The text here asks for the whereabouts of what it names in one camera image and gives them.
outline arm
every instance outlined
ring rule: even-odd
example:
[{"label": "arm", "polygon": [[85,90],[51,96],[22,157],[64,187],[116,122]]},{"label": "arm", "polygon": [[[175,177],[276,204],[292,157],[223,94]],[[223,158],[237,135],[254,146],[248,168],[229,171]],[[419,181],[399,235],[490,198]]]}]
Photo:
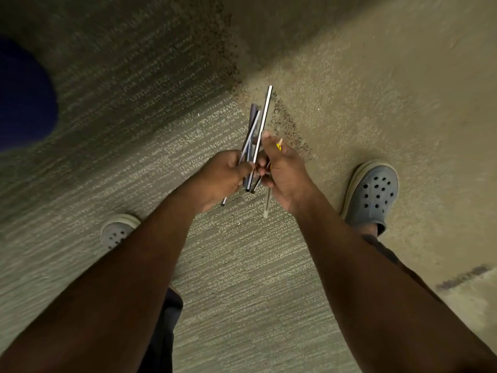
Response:
[{"label": "arm", "polygon": [[273,177],[265,183],[295,216],[335,318],[364,371],[497,371],[492,351],[447,306],[345,224],[294,150],[280,152],[267,136],[263,144]]},{"label": "arm", "polygon": [[0,357],[0,371],[136,372],[196,213],[252,171],[220,152],[67,287]]}]

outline person's left hand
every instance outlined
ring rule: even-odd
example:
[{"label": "person's left hand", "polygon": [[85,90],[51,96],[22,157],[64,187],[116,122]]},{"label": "person's left hand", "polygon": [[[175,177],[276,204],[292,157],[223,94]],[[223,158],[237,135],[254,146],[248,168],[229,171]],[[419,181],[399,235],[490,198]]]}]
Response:
[{"label": "person's left hand", "polygon": [[238,191],[243,179],[249,175],[253,162],[241,162],[239,150],[223,150],[211,157],[185,183],[191,196],[198,200],[200,212],[208,211],[226,196]]}]

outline foot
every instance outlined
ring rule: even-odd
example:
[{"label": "foot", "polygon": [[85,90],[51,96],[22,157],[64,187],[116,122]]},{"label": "foot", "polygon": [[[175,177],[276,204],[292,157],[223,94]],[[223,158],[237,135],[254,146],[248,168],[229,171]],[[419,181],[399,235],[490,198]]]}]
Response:
[{"label": "foot", "polygon": [[357,167],[345,194],[341,216],[360,234],[381,235],[385,217],[399,194],[399,177],[388,163],[375,160]]},{"label": "foot", "polygon": [[126,213],[112,216],[103,223],[100,230],[100,240],[104,246],[112,249],[120,244],[139,225],[140,220],[135,216]]}]

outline pants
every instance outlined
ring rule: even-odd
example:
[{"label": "pants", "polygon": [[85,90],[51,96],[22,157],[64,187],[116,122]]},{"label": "pants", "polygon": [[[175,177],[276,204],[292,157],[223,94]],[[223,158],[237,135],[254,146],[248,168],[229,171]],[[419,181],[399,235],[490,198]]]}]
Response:
[{"label": "pants", "polygon": [[[370,235],[362,236],[363,239],[376,248],[376,250],[386,257],[390,262],[397,265],[402,271],[407,273],[415,282],[423,287],[437,301],[444,303],[413,270],[407,268],[390,249],[387,249],[376,237]],[[152,339],[147,348],[145,356],[138,370],[138,373],[172,373],[172,343],[174,334],[172,332],[177,323],[183,301],[171,289],[167,291],[159,319],[155,327]]]}]

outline hand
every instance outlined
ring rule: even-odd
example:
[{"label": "hand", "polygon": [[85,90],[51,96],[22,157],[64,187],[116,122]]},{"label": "hand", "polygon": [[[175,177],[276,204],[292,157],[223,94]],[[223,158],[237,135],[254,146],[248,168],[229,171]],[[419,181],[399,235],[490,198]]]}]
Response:
[{"label": "hand", "polygon": [[189,197],[197,201],[199,212],[205,212],[226,196],[238,191],[243,179],[249,175],[253,162],[242,162],[239,150],[223,150],[211,157],[184,184],[190,190]]},{"label": "hand", "polygon": [[[306,201],[307,197],[312,196],[318,189],[307,174],[304,160],[299,154],[286,144],[282,144],[280,151],[276,146],[277,141],[269,131],[262,133],[265,154],[258,159],[258,173],[265,175],[262,183],[272,188],[273,196],[278,203],[295,215],[298,203]],[[272,179],[267,176],[269,172],[265,169],[266,155],[271,161]]]}]

